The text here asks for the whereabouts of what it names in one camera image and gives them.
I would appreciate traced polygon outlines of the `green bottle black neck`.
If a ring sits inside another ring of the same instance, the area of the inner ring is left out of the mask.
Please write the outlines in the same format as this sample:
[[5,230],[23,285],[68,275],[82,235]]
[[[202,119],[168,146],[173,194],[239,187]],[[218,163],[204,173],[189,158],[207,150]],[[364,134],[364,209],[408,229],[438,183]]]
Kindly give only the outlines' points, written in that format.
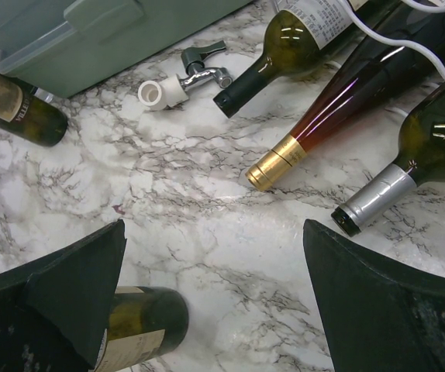
[[188,331],[189,313],[177,291],[118,287],[94,371],[119,371],[175,350]]

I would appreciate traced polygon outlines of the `dark green bottle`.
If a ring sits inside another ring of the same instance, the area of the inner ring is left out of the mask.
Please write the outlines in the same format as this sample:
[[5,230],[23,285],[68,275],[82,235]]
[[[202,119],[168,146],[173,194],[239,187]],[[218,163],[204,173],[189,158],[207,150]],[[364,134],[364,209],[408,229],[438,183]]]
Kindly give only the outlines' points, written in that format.
[[51,147],[64,137],[67,117],[58,108],[0,75],[0,129]]

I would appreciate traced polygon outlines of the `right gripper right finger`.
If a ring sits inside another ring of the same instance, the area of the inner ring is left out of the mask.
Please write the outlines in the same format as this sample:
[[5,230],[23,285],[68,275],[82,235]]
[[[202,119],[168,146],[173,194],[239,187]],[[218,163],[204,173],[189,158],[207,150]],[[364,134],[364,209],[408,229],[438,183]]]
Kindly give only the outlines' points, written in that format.
[[312,219],[303,246],[336,371],[445,371],[445,277]]

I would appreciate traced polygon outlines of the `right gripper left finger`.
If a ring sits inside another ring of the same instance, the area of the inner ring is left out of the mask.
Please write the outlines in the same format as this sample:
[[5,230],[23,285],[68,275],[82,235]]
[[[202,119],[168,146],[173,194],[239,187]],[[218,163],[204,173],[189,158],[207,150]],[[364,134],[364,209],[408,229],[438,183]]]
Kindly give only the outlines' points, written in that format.
[[119,219],[0,274],[0,371],[95,368],[126,248]]

